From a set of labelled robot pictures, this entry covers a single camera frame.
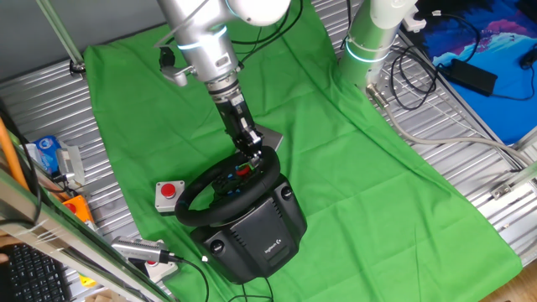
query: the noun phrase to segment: metal bracket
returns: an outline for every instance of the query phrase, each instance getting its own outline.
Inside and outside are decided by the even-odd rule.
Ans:
[[[495,200],[498,200],[507,193],[514,191],[516,188],[528,183],[536,177],[537,162],[531,164],[522,171],[518,172],[515,176],[503,182],[501,185],[496,187],[496,189],[492,190],[491,194],[493,195]]]
[[[188,84],[186,76],[194,72],[194,67],[188,66],[183,69],[179,69],[173,66],[165,66],[160,71],[166,80],[175,83],[179,87],[183,87]]]

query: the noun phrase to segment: keyboard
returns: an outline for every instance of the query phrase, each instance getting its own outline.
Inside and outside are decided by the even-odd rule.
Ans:
[[[70,300],[61,263],[26,244],[2,247],[9,262],[0,265],[2,301],[64,302]]]

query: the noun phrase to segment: emergency stop button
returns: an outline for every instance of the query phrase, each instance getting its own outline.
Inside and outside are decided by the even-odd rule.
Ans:
[[[166,197],[167,199],[174,198],[175,193],[175,186],[172,184],[163,185],[162,189],[160,189],[160,194],[162,194],[162,196]]]
[[[65,206],[67,207],[67,209],[69,209],[69,211],[72,211],[73,214],[76,214],[76,206],[73,205],[73,204],[65,204]]]

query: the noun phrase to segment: power adapter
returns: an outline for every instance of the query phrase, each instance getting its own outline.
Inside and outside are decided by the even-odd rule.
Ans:
[[[493,94],[498,79],[497,75],[459,59],[451,60],[451,68],[442,74],[448,80],[484,96]]]
[[[520,68],[523,70],[528,70],[537,62],[537,44],[534,45],[534,48],[528,51],[526,55],[520,60]]]

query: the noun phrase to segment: metal rod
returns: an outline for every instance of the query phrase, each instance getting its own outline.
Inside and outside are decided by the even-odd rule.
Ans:
[[[73,60],[75,66],[84,65],[84,59],[82,58],[81,52],[76,48],[73,39],[67,32],[63,22],[61,22],[60,16],[58,16],[58,13],[54,10],[50,0],[36,0],[36,2],[43,11],[44,16],[49,20],[50,26],[56,32],[58,39],[60,39],[60,42],[64,45],[67,54],[69,54],[70,59]]]

